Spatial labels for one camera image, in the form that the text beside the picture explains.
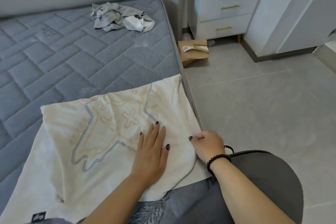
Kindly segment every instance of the hand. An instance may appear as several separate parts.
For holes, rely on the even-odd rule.
[[[151,124],[145,136],[140,133],[138,150],[132,166],[131,176],[138,179],[145,189],[156,183],[166,169],[168,149],[162,148],[166,136],[166,127],[159,132],[160,124]]]
[[[191,140],[196,154],[204,163],[219,154],[225,154],[223,139],[213,131],[202,131]]]

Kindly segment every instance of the drawer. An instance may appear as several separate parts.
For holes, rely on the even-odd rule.
[[[201,0],[200,21],[207,21],[254,11],[258,0]]]
[[[199,23],[198,39],[212,39],[245,33],[252,14],[203,21]]]

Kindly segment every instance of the logo tag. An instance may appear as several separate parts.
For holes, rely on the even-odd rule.
[[[44,221],[46,213],[47,212],[33,214],[33,216],[31,217],[31,222],[37,223],[37,222]]]

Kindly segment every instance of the gold drawer handle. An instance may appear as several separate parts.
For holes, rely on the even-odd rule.
[[[229,28],[232,28],[232,27],[228,26],[226,28],[216,28],[216,31],[223,30],[223,29],[229,29]]]
[[[229,9],[229,8],[235,8],[235,7],[240,7],[240,5],[233,5],[233,6],[227,6],[227,7],[223,6],[223,7],[221,8],[221,10]]]

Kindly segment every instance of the leg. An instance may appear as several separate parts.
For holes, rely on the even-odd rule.
[[[282,159],[269,153],[233,154],[232,163],[295,223],[302,222],[303,191],[294,171]],[[177,223],[234,224],[216,182],[192,205]]]

